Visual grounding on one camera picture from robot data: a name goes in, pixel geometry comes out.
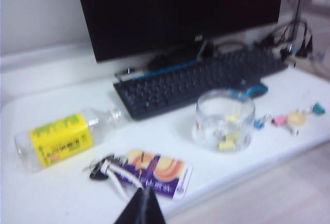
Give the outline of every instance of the glass cup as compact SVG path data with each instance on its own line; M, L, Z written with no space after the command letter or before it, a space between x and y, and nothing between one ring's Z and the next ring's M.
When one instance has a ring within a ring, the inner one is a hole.
M251 142L255 105L243 92L211 90L196 106L195 142L220 152L246 148Z

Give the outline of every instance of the black keyboard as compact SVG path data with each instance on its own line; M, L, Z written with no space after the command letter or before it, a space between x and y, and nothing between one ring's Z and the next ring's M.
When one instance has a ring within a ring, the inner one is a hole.
M194 103L207 90L247 90L287 66L258 49L239 50L203 61L147 73L114 84L133 119L141 120Z

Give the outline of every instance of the card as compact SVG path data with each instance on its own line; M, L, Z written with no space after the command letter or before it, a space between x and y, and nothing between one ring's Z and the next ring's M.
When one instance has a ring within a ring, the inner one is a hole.
M123 168L135 175L144 187L150 186L156 194L174 200L185 195L192 166L184 161L142 150L131 150L127 159L128 164ZM117 176L121 182L130 184L126 178Z

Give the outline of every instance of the water bottle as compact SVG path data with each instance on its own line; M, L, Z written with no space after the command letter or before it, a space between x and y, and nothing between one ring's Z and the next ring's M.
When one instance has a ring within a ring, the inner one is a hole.
M28 171L43 168L104 141L122 122L118 109L84 109L57 121L15 135L15 146Z

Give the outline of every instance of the computer monitor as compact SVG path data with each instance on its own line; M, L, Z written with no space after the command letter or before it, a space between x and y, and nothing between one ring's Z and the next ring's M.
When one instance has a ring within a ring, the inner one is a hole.
M80 0L96 61L278 21L281 0Z

